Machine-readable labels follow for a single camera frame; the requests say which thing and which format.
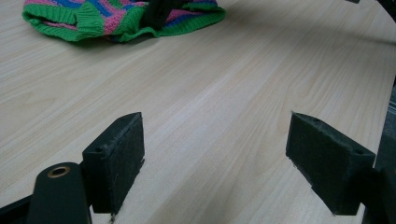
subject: table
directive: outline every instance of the table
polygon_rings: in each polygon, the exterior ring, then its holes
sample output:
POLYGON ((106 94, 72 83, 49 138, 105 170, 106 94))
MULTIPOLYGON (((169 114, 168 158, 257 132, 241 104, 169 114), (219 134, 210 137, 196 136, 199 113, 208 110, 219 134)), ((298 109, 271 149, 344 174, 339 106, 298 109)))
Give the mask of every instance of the table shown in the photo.
POLYGON ((361 223, 363 207, 333 216, 285 147, 295 111, 377 151, 396 24, 376 1, 219 0, 216 25, 127 44, 44 36, 22 4, 0 3, 0 206, 141 111, 146 162, 116 223, 361 223))

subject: knitted sweater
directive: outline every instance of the knitted sweater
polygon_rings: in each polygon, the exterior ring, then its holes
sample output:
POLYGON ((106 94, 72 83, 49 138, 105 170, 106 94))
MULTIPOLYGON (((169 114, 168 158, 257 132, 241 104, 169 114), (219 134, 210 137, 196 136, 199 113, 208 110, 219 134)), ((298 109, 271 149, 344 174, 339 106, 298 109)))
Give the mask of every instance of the knitted sweater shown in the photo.
POLYGON ((183 35, 224 19, 215 0, 192 0, 173 9, 161 30, 142 27, 148 2, 135 0, 25 0, 22 16, 45 35, 66 41, 104 36, 126 42, 142 34, 183 35))

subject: knitted fabric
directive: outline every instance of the knitted fabric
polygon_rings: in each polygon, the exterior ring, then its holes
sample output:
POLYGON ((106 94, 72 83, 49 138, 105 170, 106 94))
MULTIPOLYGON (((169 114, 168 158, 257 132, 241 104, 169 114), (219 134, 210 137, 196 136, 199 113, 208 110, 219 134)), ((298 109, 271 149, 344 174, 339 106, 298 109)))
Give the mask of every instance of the knitted fabric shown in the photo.
POLYGON ((141 27, 148 2, 135 0, 25 0, 22 16, 45 35, 66 41, 104 36, 126 42, 142 34, 183 35, 224 19, 215 0, 192 0, 173 9, 161 30, 141 27))

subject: light wood surface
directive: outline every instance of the light wood surface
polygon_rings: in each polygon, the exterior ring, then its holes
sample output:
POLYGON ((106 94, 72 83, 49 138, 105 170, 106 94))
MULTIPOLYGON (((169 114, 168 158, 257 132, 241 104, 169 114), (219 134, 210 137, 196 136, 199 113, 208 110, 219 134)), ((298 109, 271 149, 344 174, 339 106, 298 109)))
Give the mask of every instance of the light wood surface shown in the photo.
POLYGON ((376 152, 396 73, 376 1, 219 0, 216 25, 123 45, 43 36, 22 4, 0 2, 0 206, 141 111, 146 163, 116 223, 361 223, 362 207, 333 216, 285 147, 293 110, 376 152))

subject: wood grain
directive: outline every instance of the wood grain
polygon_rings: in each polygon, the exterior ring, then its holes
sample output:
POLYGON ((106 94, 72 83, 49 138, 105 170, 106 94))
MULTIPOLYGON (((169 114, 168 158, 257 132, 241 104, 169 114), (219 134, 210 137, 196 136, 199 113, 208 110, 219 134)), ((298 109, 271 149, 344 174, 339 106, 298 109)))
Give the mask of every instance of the wood grain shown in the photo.
POLYGON ((146 163, 116 223, 361 223, 362 208, 333 216, 285 147, 296 111, 376 152, 396 73, 376 1, 219 0, 216 25, 127 44, 41 35, 22 4, 0 3, 0 206, 141 111, 146 163))

